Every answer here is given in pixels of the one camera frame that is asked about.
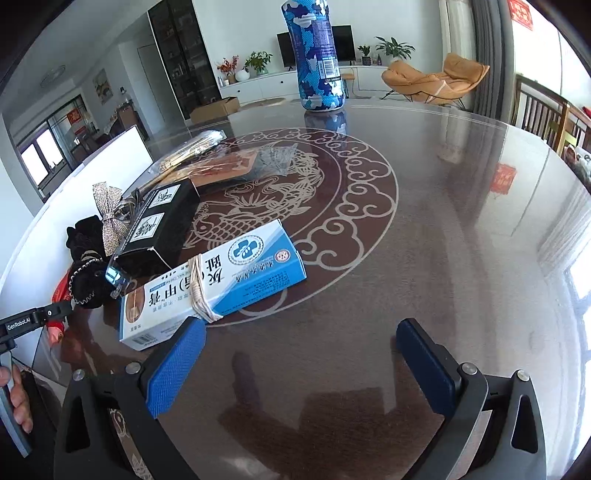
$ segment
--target blue gripper pad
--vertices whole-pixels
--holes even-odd
[[[146,406],[154,418],[169,411],[204,345],[205,322],[194,319],[148,382]]]
[[[431,409],[445,417],[453,415],[456,410],[454,382],[408,319],[398,324],[396,348],[413,372]]]

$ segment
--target hand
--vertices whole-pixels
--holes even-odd
[[[25,432],[31,433],[33,418],[31,417],[29,397],[22,386],[21,371],[16,365],[12,366],[12,378],[14,379],[14,387],[10,391],[10,401],[14,407],[14,419]],[[8,368],[0,367],[0,388],[4,387],[9,380]]]

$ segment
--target circular table decoration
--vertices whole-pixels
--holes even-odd
[[[210,327],[279,312],[329,287],[371,253],[396,213],[398,184],[389,162],[348,135],[274,129],[227,139],[218,148],[236,151],[270,144],[297,144],[288,174],[202,196],[183,257],[279,219],[301,255],[307,279]]]

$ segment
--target round table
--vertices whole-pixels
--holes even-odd
[[[241,233],[240,219],[281,218],[308,280],[208,328],[159,418],[200,478],[401,478],[443,419],[391,347],[406,317],[486,374],[526,370],[548,476],[569,468],[591,433],[580,275],[591,199],[542,140],[455,109],[375,100],[325,115],[248,109],[213,128],[232,145],[297,144],[299,170],[222,202],[203,196],[186,256]],[[196,131],[148,148],[158,158]],[[118,318],[116,303],[77,310],[61,352],[38,348],[33,368],[67,384],[75,368],[145,359],[118,342]]]

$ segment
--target barcode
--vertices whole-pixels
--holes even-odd
[[[340,76],[337,59],[322,60],[319,63],[320,78],[329,79]]]
[[[145,333],[142,336],[134,338],[134,342],[140,345],[145,345],[146,343],[155,342],[158,340],[155,336],[150,335],[149,333]]]

